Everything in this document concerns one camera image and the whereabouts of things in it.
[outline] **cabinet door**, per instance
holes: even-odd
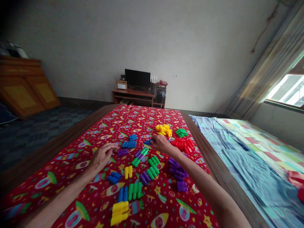
[[[0,94],[5,104],[19,117],[30,116],[45,110],[24,78],[1,77]]]
[[[45,76],[28,76],[26,79],[47,109],[60,105],[58,97]]]

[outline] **hand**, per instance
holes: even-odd
[[[116,153],[118,149],[119,147],[114,143],[106,143],[103,145],[95,151],[88,170],[99,173],[107,165],[113,153]]]
[[[151,141],[151,144],[154,146],[154,148],[157,151],[169,155],[170,157],[174,156],[174,154],[177,153],[176,151],[177,148],[172,146],[171,143],[168,142],[165,136],[152,135],[152,139],[154,139],[155,141]]]

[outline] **wooden cabinet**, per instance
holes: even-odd
[[[0,98],[19,117],[60,105],[38,60],[0,58]]]

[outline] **computer monitor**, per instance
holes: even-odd
[[[128,87],[135,86],[134,90],[144,90],[142,87],[150,86],[150,76],[148,72],[135,71],[135,70],[124,70]]]

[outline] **checkered floor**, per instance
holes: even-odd
[[[0,172],[9,169],[95,110],[60,106],[0,127]]]

